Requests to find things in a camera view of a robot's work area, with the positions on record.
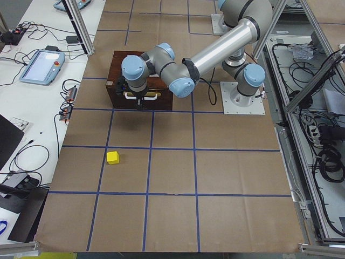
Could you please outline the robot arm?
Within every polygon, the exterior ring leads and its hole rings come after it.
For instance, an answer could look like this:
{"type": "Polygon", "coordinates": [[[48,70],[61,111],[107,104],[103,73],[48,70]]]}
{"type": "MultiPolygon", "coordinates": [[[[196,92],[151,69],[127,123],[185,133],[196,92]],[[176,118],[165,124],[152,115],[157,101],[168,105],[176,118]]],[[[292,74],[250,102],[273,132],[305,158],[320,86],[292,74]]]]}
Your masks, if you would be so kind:
{"type": "Polygon", "coordinates": [[[257,42],[268,31],[273,16],[269,1],[218,1],[218,8],[229,31],[181,64],[175,62],[175,53],[167,43],[140,56],[124,58],[121,72],[138,105],[143,103],[147,78],[152,74],[158,75],[176,97],[187,97],[203,74],[220,63],[236,62],[234,54],[257,42]]]}

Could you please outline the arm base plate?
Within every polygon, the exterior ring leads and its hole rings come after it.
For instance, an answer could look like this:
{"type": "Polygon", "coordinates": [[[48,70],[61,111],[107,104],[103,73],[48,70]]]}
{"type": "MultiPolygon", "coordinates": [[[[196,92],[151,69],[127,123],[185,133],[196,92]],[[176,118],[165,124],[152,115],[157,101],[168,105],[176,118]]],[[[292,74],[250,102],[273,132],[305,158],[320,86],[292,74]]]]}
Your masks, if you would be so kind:
{"type": "Polygon", "coordinates": [[[253,96],[243,96],[238,92],[237,82],[220,82],[223,111],[226,115],[265,115],[264,104],[257,89],[253,96]]]}
{"type": "Polygon", "coordinates": [[[212,14],[212,31],[214,35],[221,36],[229,31],[229,27],[224,23],[224,16],[221,14],[212,14]]]}

